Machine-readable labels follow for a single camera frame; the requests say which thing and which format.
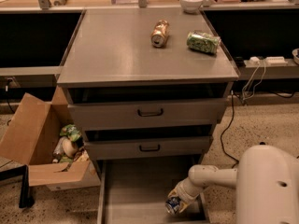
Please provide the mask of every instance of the drawer handle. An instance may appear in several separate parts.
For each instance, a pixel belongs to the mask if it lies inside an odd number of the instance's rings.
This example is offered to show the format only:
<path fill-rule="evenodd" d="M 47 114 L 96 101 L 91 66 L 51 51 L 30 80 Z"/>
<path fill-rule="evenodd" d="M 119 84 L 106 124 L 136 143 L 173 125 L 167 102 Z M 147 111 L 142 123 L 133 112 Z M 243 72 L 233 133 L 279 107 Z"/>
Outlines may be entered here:
<path fill-rule="evenodd" d="M 143 148 L 142 146 L 139 146 L 139 150 L 140 152 L 158 152 L 160 150 L 160 145 L 151 148 Z"/>
<path fill-rule="evenodd" d="M 142 112 L 138 109 L 138 116 L 140 117 L 153 117 L 153 116 L 161 116 L 163 114 L 163 109 L 161 108 L 158 112 Z"/>

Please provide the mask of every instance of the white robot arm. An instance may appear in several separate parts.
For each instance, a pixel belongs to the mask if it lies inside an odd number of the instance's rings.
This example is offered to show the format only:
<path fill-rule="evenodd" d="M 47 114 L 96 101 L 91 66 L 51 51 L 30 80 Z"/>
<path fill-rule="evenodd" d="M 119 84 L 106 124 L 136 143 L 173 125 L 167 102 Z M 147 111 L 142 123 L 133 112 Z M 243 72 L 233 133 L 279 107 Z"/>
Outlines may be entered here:
<path fill-rule="evenodd" d="M 238 169 L 194 165 L 169 193 L 169 213 L 182 212 L 204 189 L 236 189 L 237 224 L 299 223 L 299 160 L 270 146 L 249 148 Z"/>

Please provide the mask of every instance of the green can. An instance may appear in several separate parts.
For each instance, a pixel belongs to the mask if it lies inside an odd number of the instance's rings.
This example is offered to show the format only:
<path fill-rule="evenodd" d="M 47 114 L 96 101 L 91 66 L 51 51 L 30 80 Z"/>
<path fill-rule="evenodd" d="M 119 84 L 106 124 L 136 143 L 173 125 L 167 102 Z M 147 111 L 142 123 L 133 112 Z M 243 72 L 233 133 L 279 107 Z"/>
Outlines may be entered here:
<path fill-rule="evenodd" d="M 203 33 L 198 30 L 189 32 L 187 37 L 187 46 L 190 49 L 195 49 L 210 54 L 217 53 L 217 48 L 220 42 L 221 38 L 219 36 Z"/>

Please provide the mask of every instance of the cardboard box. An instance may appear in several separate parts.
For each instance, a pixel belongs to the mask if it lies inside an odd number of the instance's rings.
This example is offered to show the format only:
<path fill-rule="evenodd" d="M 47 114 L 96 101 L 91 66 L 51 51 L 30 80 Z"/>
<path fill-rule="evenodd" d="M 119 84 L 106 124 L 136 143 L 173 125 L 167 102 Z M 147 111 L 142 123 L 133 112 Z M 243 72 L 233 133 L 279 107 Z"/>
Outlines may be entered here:
<path fill-rule="evenodd" d="M 71 117 L 67 101 L 57 88 L 51 103 L 24 94 L 0 141 L 0 156 L 29 167 L 29 186 L 47 185 L 51 190 L 99 186 L 100 180 L 91 161 L 51 163 L 52 152 L 62 127 Z"/>

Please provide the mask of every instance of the speckled floor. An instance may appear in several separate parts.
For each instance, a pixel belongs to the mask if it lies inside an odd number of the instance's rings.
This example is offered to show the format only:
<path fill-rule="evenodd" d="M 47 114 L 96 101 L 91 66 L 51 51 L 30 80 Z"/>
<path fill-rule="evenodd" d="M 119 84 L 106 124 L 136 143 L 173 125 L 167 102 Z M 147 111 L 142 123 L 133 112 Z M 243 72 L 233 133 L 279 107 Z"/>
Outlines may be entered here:
<path fill-rule="evenodd" d="M 235 119 L 223 136 L 226 151 L 240 159 L 249 147 L 265 142 L 280 147 L 297 157 L 299 155 L 299 95 L 291 99 L 275 95 L 256 96 L 241 105 L 235 98 Z M 203 164 L 229 168 L 234 161 L 221 149 L 220 136 L 232 117 L 230 100 L 221 124 L 214 132 L 214 142 L 205 155 Z M 11 118 L 0 106 L 0 137 Z M 18 166 L 18 163 L 0 158 L 0 171 Z M 33 189 L 35 204 L 20 209 L 21 178 L 0 182 L 1 223 L 96 223 L 99 188 L 50 191 L 47 187 Z M 212 223 L 235 224 L 235 191 L 210 187 L 205 191 L 207 211 Z"/>

